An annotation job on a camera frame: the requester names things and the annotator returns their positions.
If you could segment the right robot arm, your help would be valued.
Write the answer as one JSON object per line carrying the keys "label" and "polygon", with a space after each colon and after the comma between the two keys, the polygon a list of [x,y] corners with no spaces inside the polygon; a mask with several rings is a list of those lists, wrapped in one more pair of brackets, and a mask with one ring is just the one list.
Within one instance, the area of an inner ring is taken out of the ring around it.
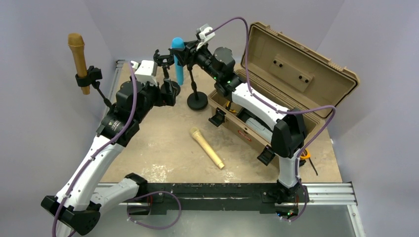
{"label": "right robot arm", "polygon": [[269,127],[272,136],[268,154],[279,156],[277,194],[284,201],[295,197],[296,185],[300,182],[298,152],[307,136],[300,111],[297,108],[289,111],[253,90],[244,77],[234,72],[235,60],[232,51],[226,47],[210,52],[206,45],[196,40],[187,41],[184,48],[171,51],[178,58],[179,65],[198,65],[215,80],[214,87],[219,95],[242,106]]}

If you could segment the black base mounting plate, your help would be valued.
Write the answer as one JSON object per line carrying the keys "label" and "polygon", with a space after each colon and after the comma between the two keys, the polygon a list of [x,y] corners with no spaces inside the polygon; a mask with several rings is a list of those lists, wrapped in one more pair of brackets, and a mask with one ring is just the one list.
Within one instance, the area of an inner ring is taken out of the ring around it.
{"label": "black base mounting plate", "polygon": [[143,203],[152,215],[168,210],[257,211],[290,218],[309,202],[307,188],[287,191],[278,183],[149,183],[128,203]]}

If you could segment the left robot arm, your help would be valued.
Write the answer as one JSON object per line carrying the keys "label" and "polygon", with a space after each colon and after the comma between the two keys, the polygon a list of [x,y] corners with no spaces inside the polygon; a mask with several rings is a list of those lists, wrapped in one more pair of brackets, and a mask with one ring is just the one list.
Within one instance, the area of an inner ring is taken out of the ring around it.
{"label": "left robot arm", "polygon": [[110,209],[126,200],[152,202],[145,178],[130,173],[104,191],[96,187],[114,159],[139,131],[153,107],[173,106],[179,85],[166,78],[163,84],[124,82],[116,101],[103,118],[90,150],[67,184],[55,195],[45,196],[42,207],[53,217],[52,235],[70,237],[88,234]]}

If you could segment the brown gold microphone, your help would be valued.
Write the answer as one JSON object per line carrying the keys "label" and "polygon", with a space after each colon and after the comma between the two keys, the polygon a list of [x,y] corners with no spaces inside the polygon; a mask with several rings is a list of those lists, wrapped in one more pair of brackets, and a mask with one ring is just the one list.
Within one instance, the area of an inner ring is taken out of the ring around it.
{"label": "brown gold microphone", "polygon": [[76,67],[76,81],[81,88],[84,95],[90,94],[90,86],[87,84],[87,67],[84,55],[84,39],[79,33],[68,34],[68,46],[72,52],[75,67]]}

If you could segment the blue microphone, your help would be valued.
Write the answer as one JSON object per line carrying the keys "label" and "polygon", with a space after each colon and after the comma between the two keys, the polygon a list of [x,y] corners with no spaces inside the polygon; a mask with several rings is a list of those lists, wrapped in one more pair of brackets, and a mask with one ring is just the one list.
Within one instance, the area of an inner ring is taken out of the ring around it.
{"label": "blue microphone", "polygon": [[[180,38],[180,37],[173,38],[173,40],[171,42],[171,48],[184,49],[185,45],[184,45],[183,39]],[[179,64],[179,60],[178,60],[177,56],[175,56],[175,55],[174,55],[174,68],[175,68],[177,83],[178,83],[178,85],[182,86],[183,83],[184,83],[183,66],[181,66]]]}

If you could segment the grey device in case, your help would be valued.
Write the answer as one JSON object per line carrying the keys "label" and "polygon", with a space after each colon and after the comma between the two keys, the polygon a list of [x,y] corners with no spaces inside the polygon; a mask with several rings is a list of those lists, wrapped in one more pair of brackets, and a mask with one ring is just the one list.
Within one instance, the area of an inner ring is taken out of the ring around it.
{"label": "grey device in case", "polygon": [[259,136],[263,137],[266,141],[271,142],[273,132],[269,128],[267,128],[254,118],[248,118],[245,123],[248,127],[253,129]]}

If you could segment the black stand with brown mic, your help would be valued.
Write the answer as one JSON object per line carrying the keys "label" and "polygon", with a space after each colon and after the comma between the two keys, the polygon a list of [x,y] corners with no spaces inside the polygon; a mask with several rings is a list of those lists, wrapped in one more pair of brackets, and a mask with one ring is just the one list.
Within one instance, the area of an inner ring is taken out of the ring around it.
{"label": "black stand with brown mic", "polygon": [[108,98],[104,96],[104,94],[99,88],[100,87],[99,80],[103,79],[101,69],[94,66],[89,66],[89,68],[87,69],[87,76],[80,77],[78,74],[76,74],[75,78],[76,78],[78,87],[87,87],[87,86],[92,85],[92,87],[96,89],[98,93],[100,94],[100,96],[102,97],[105,105],[110,109],[112,108],[112,103],[110,102]]}

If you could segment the tan plastic tool case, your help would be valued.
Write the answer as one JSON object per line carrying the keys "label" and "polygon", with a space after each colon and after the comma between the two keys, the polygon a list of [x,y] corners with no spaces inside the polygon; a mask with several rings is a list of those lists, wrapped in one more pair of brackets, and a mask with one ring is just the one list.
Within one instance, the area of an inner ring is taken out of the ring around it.
{"label": "tan plastic tool case", "polygon": [[[289,111],[297,108],[306,126],[306,144],[321,129],[321,122],[332,116],[333,107],[358,87],[357,75],[263,23],[251,24],[248,36],[249,52],[243,55],[240,69],[234,72],[275,104]],[[225,109],[228,101],[216,89],[213,91],[211,122],[237,131],[259,152],[257,158],[263,164],[269,164],[278,155],[269,155],[270,142],[245,122],[254,118],[269,127],[233,102],[231,108],[237,113],[229,112]]]}

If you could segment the black stand with blue mic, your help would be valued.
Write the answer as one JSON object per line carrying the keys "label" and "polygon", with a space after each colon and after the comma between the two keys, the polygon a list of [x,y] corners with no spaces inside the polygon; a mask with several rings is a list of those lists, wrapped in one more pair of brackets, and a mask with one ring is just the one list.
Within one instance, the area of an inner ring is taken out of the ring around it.
{"label": "black stand with blue mic", "polygon": [[[177,48],[169,49],[176,56]],[[205,93],[197,90],[197,84],[194,80],[193,73],[189,72],[189,76],[191,79],[191,88],[193,92],[187,98],[187,105],[193,111],[201,111],[205,109],[208,105],[208,97]]]}

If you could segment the yellow black tool on table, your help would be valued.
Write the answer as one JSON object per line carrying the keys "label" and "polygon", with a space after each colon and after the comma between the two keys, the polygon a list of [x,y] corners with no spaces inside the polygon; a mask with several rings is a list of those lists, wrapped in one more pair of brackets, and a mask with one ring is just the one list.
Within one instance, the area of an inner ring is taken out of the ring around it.
{"label": "yellow black tool on table", "polygon": [[311,160],[311,154],[310,154],[310,152],[309,152],[307,149],[305,149],[305,150],[301,153],[301,155],[300,155],[299,167],[302,167],[302,166],[303,166],[303,165],[305,165],[307,162],[309,162],[309,163],[310,163],[310,165],[311,165],[311,167],[313,168],[313,170],[314,170],[314,172],[315,172],[316,176],[318,176],[318,175],[319,175],[319,174],[318,174],[318,171],[317,171],[317,169],[316,169],[316,167],[315,167],[314,163],[313,163],[313,162],[312,162],[312,160]]}

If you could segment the yellow black tool in case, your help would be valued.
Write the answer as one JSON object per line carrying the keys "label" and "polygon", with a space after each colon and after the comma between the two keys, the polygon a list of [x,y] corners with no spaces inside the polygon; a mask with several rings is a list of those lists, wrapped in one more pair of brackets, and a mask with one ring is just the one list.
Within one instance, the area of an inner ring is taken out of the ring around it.
{"label": "yellow black tool in case", "polygon": [[233,113],[233,114],[236,114],[236,113],[237,113],[237,111],[236,111],[236,110],[234,110],[234,109],[232,109],[232,108],[231,108],[231,106],[232,106],[231,101],[228,101],[228,102],[226,103],[226,105],[225,105],[225,109],[226,109],[226,110],[228,110],[229,112]]}

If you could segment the cream beige microphone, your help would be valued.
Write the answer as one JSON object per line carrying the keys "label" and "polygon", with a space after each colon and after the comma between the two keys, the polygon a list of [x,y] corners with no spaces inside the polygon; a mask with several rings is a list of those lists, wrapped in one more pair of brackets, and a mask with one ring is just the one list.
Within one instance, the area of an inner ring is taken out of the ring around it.
{"label": "cream beige microphone", "polygon": [[212,146],[207,142],[201,131],[197,127],[192,127],[189,130],[191,137],[201,146],[213,163],[222,170],[225,165],[218,154],[214,151]]}

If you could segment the black shock mount mic stand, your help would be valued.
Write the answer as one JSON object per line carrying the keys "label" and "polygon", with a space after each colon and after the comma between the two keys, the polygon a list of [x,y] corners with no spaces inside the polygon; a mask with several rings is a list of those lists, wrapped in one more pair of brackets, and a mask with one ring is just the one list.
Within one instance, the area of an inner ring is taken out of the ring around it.
{"label": "black shock mount mic stand", "polygon": [[169,50],[169,54],[166,54],[166,55],[161,55],[159,52],[160,51],[156,49],[153,55],[153,60],[154,62],[157,63],[159,67],[162,68],[164,78],[169,78],[168,71],[170,69],[170,66],[174,64],[174,55],[171,52],[171,50]]}

